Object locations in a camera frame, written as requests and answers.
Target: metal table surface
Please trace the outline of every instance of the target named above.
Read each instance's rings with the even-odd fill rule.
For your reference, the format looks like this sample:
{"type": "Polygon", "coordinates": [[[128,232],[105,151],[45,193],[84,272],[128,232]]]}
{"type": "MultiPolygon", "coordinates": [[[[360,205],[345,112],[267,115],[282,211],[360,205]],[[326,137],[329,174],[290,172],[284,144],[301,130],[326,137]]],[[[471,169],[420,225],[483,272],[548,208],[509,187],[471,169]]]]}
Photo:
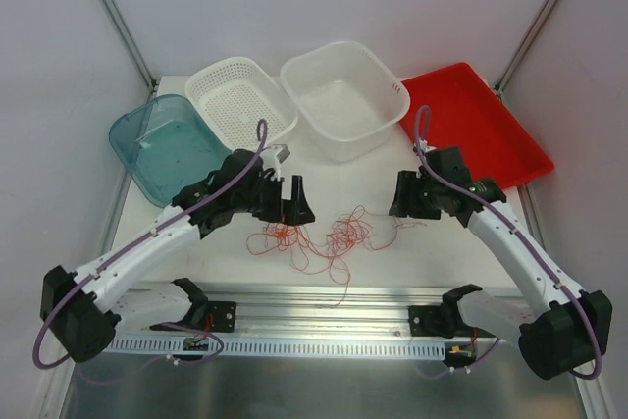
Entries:
{"type": "MultiPolygon", "coordinates": [[[[116,379],[146,358],[102,354],[80,369],[92,380],[116,379]]],[[[572,378],[540,380],[508,345],[469,375],[422,377],[443,369],[437,362],[377,359],[218,357],[203,366],[176,368],[158,362],[109,387],[75,378],[62,418],[586,417],[572,378]]]]}

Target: perforated basket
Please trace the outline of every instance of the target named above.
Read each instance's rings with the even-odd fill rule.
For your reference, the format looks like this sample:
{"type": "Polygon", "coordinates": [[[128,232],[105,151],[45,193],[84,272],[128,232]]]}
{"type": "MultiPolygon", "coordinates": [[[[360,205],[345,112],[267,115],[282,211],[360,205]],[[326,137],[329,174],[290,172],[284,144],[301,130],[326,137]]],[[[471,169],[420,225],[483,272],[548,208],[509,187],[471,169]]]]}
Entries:
{"type": "Polygon", "coordinates": [[[257,122],[268,122],[267,142],[285,138],[297,113],[286,93],[254,61],[230,58],[194,74],[185,95],[223,143],[233,149],[257,147],[257,122]]]}

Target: white cable track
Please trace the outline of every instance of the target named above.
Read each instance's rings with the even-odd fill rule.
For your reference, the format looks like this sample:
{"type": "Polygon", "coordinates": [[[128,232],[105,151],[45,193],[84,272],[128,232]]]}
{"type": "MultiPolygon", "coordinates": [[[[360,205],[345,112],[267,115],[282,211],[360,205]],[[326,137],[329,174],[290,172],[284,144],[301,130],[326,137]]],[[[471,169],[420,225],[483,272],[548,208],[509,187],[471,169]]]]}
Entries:
{"type": "MultiPolygon", "coordinates": [[[[105,352],[160,355],[202,355],[218,350],[218,343],[204,340],[207,350],[183,349],[191,337],[162,335],[122,335],[105,352]]],[[[221,355],[301,358],[383,358],[398,360],[443,360],[445,344],[425,340],[313,340],[268,338],[222,338],[221,355]]]]}

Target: white plastic basket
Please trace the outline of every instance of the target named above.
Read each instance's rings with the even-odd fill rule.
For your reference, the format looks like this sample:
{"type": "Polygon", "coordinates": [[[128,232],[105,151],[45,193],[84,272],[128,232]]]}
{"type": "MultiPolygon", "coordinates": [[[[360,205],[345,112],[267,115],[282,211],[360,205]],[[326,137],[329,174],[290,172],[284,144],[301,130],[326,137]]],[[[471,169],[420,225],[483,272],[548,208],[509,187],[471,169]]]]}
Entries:
{"type": "Polygon", "coordinates": [[[225,59],[194,74],[185,96],[231,150],[257,147],[261,118],[268,122],[267,143],[285,138],[297,121],[288,96],[247,58],[225,59]]]}
{"type": "Polygon", "coordinates": [[[312,138],[335,161],[349,161],[386,142],[410,107],[403,84],[354,41],[290,59],[281,80],[312,138]]]}

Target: metal frame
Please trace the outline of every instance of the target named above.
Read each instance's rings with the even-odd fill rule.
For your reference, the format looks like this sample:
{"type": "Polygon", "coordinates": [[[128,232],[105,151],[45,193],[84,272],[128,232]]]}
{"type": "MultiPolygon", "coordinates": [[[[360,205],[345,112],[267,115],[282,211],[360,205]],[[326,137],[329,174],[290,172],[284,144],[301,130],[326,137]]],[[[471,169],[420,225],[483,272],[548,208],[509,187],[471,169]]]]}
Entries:
{"type": "Polygon", "coordinates": [[[105,9],[105,12],[107,13],[107,16],[116,28],[116,32],[118,33],[118,36],[120,37],[125,48],[127,49],[127,52],[131,56],[133,64],[141,75],[142,80],[146,83],[147,86],[153,88],[156,83],[155,78],[150,74],[150,70],[148,69],[146,62],[144,61],[144,58],[142,57],[141,52],[139,51],[139,48],[137,47],[137,44],[135,43],[135,40],[131,35],[129,27],[127,26],[125,19],[123,18],[120,10],[118,9],[118,6],[116,5],[116,1],[100,1],[103,8],[105,9]]]}
{"type": "MultiPolygon", "coordinates": [[[[351,340],[409,339],[408,306],[440,303],[450,289],[198,285],[212,300],[237,303],[236,336],[351,340]]],[[[490,292],[525,306],[514,288],[490,292]]]]}
{"type": "MultiPolygon", "coordinates": [[[[64,354],[64,349],[59,343],[48,350],[49,354],[54,354],[53,358],[60,358],[64,354]]],[[[35,394],[28,417],[57,419],[61,415],[74,368],[75,363],[70,360],[57,368],[42,373],[39,384],[46,386],[46,388],[40,389],[45,393],[35,394]]]]}
{"type": "Polygon", "coordinates": [[[501,97],[504,90],[508,87],[508,84],[512,80],[512,77],[515,75],[515,73],[519,69],[519,66],[530,52],[530,49],[536,42],[544,26],[548,23],[551,14],[554,12],[559,2],[560,0],[545,0],[543,5],[541,6],[541,10],[539,10],[539,13],[532,21],[532,24],[526,31],[526,34],[521,40],[521,43],[519,43],[517,50],[512,56],[512,59],[510,60],[510,62],[506,66],[505,71],[501,75],[501,78],[499,78],[496,83],[495,90],[497,96],[501,97]]]}

